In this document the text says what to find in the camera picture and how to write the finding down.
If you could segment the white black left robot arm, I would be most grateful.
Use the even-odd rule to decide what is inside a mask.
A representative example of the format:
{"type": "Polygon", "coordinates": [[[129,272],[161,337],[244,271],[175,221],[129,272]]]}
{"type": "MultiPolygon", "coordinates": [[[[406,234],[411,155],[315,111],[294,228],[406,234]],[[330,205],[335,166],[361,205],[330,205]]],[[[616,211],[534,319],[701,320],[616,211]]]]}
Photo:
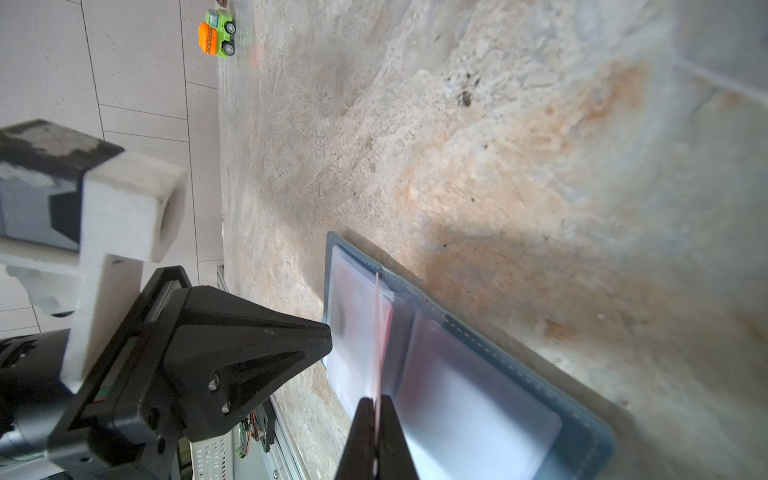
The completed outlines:
{"type": "Polygon", "coordinates": [[[1,343],[1,463],[75,479],[166,479],[177,443],[228,433],[332,349],[323,323],[158,269],[79,392],[60,380],[68,330],[1,343]]]}

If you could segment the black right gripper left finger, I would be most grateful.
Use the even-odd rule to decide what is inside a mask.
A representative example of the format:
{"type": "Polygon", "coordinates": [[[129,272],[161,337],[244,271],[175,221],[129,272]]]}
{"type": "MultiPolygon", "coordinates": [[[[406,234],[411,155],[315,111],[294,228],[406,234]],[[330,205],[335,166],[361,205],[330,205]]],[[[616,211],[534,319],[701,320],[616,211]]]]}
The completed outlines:
{"type": "Polygon", "coordinates": [[[371,398],[357,405],[335,480],[374,480],[375,409],[371,398]]]}

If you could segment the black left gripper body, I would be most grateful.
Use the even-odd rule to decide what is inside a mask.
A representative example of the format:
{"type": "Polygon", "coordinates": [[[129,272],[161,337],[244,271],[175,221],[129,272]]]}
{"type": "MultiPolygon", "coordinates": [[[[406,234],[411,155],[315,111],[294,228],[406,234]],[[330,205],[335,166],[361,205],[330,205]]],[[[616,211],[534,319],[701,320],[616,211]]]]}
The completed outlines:
{"type": "Polygon", "coordinates": [[[162,359],[191,283],[155,271],[48,437],[46,457],[74,479],[168,479],[182,421],[162,359]]]}

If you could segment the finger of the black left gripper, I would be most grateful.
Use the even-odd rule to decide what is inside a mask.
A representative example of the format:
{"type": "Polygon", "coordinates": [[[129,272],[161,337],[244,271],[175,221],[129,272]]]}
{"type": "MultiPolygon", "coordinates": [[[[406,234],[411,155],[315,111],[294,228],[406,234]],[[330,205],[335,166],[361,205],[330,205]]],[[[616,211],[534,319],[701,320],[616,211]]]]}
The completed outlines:
{"type": "Polygon", "coordinates": [[[328,325],[209,286],[174,292],[163,372],[192,441],[230,431],[293,377],[332,350],[328,325]]]}

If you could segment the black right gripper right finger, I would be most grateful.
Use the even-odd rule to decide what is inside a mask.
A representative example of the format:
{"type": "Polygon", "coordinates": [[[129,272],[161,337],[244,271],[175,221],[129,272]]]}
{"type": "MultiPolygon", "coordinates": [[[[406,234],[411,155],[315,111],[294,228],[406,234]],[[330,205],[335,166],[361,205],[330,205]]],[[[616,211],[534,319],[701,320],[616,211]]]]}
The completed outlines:
{"type": "Polygon", "coordinates": [[[418,480],[393,400],[382,395],[375,406],[375,478],[418,480]]]}

